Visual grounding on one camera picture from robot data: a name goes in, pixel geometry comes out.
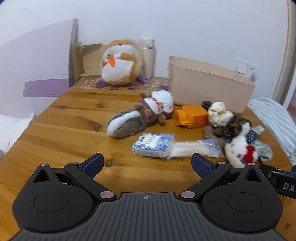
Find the clear packet white item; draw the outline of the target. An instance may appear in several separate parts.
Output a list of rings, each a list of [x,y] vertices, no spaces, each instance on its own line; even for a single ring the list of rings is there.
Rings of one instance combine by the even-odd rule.
[[[224,154],[218,143],[214,139],[208,138],[196,141],[175,142],[172,150],[167,156],[167,159],[191,157],[195,153],[210,158],[224,157]]]

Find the white fluffy bear keychain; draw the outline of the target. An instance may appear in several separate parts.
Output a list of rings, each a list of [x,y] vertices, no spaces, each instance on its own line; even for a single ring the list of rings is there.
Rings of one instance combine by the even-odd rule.
[[[246,164],[255,163],[258,160],[256,148],[247,142],[246,135],[250,130],[250,123],[245,122],[240,134],[225,145],[225,156],[234,168],[244,168]]]

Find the green scrunchie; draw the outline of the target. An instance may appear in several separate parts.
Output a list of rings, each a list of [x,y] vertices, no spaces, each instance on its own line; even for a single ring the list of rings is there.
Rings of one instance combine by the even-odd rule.
[[[273,158],[273,151],[267,143],[255,140],[253,145],[261,162],[267,162]]]

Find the brown fuzzy plush scrunchie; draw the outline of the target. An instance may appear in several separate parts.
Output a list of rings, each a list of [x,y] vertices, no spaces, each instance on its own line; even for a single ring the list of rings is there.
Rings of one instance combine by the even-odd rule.
[[[219,145],[221,149],[224,149],[226,144],[230,143],[230,140],[225,137],[224,127],[214,127],[207,125],[204,127],[204,138],[213,139],[214,143]]]

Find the dark brown patterned scrunchie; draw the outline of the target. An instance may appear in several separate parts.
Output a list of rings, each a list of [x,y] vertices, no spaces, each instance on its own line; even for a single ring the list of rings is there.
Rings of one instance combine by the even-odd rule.
[[[252,126],[251,121],[244,117],[235,114],[234,117],[229,120],[226,126],[220,126],[213,130],[213,134],[218,138],[226,138],[228,140],[233,139],[240,134],[242,125],[249,123]]]

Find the cream white scrunchie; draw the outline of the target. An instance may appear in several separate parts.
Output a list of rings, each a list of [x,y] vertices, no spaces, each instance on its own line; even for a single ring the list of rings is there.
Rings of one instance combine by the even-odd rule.
[[[208,108],[208,120],[216,128],[227,126],[227,123],[229,123],[233,117],[234,114],[226,110],[224,103],[221,101],[214,102],[210,108]]]

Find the blue white tissue pack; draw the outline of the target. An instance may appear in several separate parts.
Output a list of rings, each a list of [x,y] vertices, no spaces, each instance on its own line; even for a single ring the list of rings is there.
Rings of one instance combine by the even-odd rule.
[[[142,133],[132,144],[132,152],[138,156],[166,158],[175,143],[175,136],[168,133]]]

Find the orange plastic box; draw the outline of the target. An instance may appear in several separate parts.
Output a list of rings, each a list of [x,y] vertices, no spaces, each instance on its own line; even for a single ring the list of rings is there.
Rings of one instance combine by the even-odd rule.
[[[208,123],[208,112],[200,105],[184,105],[173,112],[172,120],[176,126],[200,128]]]

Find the blue cartoon long box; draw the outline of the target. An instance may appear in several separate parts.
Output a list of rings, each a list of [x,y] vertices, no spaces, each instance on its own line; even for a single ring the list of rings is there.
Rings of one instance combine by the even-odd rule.
[[[246,135],[248,143],[254,143],[255,140],[265,131],[265,128],[262,126],[255,126],[249,130]]]

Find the grey striped plush slipper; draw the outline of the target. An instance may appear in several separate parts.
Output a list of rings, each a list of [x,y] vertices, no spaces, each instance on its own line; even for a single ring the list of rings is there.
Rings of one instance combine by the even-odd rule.
[[[147,128],[140,113],[128,108],[114,115],[106,124],[106,133],[112,138],[126,138]]]

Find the dark brown square bottle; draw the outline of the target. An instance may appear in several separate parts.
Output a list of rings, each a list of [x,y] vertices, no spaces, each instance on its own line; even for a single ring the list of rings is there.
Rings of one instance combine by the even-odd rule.
[[[208,111],[208,109],[210,108],[210,106],[212,105],[212,102],[210,101],[203,101],[202,102],[202,108],[204,108],[206,111]]]

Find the brown bear chef plush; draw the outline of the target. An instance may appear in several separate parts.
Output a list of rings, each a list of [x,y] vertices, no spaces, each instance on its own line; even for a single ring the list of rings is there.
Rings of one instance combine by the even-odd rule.
[[[174,112],[174,98],[167,90],[158,90],[151,92],[147,96],[144,92],[140,94],[141,98],[134,105],[140,116],[146,124],[164,123],[170,119]]]

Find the striped light blue blanket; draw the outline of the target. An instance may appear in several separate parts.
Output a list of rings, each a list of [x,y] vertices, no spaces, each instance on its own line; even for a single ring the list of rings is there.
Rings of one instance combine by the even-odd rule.
[[[295,122],[288,111],[278,102],[266,97],[250,99],[247,106],[269,129],[294,166]]]

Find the beige plastic storage bin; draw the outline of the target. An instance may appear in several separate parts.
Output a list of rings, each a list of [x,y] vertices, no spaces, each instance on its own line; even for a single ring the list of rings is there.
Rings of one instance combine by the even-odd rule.
[[[221,101],[227,110],[244,113],[255,83],[241,74],[218,65],[169,57],[168,90],[177,105],[201,105],[203,101]]]

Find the purple pen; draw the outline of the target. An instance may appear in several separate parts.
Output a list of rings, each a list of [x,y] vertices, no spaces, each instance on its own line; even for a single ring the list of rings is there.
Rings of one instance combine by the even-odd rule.
[[[147,84],[148,83],[148,81],[145,78],[141,77],[141,76],[138,76],[136,78],[136,80],[139,81],[139,82],[141,82],[141,83],[143,83],[143,84]]]

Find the cardboard box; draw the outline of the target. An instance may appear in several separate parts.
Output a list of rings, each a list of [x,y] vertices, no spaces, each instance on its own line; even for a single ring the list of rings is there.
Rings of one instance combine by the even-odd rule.
[[[81,42],[71,46],[74,78],[78,82],[83,77],[99,77],[100,61],[107,45],[102,43],[86,44]]]

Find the orange white hamster plush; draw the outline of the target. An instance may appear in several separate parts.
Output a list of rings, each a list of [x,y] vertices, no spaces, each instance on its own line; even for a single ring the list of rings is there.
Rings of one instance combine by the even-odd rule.
[[[139,42],[133,39],[113,40],[108,43],[100,61],[100,76],[110,85],[127,85],[142,71],[144,55]]]

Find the cream thermos bottle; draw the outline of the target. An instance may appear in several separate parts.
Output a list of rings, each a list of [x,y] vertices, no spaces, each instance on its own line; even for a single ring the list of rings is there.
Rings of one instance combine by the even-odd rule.
[[[154,71],[155,40],[142,37],[139,40],[144,55],[141,77],[151,79]]]

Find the white wall switch socket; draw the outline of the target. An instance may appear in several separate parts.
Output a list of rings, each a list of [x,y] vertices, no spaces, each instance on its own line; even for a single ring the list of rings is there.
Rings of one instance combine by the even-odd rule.
[[[236,59],[236,67],[235,71],[240,73],[241,75],[245,76],[252,82],[257,81],[257,73],[256,73],[257,66],[253,65],[247,61],[242,59]]]

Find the purple board against wall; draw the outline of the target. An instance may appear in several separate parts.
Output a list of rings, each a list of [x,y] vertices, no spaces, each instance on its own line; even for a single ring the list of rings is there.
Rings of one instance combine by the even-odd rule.
[[[1,114],[41,114],[75,82],[76,18],[27,32],[1,46]]]

